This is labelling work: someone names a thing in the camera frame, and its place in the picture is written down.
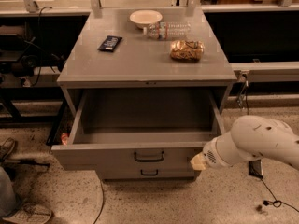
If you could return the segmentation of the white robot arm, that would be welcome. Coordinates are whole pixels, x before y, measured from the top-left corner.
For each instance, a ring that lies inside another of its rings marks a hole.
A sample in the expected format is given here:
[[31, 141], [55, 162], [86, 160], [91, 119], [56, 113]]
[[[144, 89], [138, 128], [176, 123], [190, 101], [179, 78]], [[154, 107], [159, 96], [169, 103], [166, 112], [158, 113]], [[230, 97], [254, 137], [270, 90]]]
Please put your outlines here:
[[299, 136], [285, 122], [259, 116], [242, 116], [229, 132], [207, 142], [191, 160], [196, 171], [230, 167], [262, 158], [299, 169]]

